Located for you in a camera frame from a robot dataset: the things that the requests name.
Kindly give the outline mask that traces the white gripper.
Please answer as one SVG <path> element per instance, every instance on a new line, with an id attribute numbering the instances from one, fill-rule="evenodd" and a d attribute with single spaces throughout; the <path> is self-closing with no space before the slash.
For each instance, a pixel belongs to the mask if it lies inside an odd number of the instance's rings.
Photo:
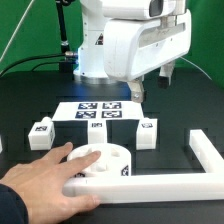
<path id="1" fill-rule="evenodd" d="M 189 51 L 190 43 L 189 10 L 182 15 L 149 21 L 112 19 L 104 29 L 104 70 L 112 79 L 130 81 L 131 100 L 142 103 L 144 87 L 136 78 L 161 67 L 158 86 L 168 88 L 174 60 Z"/>

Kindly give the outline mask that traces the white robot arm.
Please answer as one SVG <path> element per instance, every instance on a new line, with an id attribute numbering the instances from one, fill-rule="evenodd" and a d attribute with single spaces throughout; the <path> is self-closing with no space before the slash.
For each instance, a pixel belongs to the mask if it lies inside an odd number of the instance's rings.
<path id="1" fill-rule="evenodd" d="M 83 43 L 74 75 L 90 83 L 125 82 L 131 100 L 145 98 L 144 76 L 158 69 L 171 84 L 175 61 L 191 44 L 186 0 L 80 0 Z"/>

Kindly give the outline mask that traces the dark blue sleeve forearm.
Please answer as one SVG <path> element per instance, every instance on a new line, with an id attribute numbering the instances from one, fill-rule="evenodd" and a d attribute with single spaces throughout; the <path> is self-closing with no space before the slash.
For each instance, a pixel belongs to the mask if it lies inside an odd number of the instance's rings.
<path id="1" fill-rule="evenodd" d="M 10 187 L 0 184 L 0 224 L 29 224 L 22 198 Z"/>

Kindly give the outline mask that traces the bare human hand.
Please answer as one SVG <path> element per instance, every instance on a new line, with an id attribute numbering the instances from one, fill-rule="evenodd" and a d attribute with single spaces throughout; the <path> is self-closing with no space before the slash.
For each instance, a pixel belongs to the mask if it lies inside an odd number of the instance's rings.
<path id="1" fill-rule="evenodd" d="M 73 149 L 68 142 L 50 150 L 41 159 L 11 168 L 0 183 L 13 189 L 24 201 L 29 224 L 58 224 L 73 215 L 92 210 L 100 204 L 95 195 L 66 197 L 64 183 L 100 157 L 95 151 L 84 157 L 61 162 Z"/>

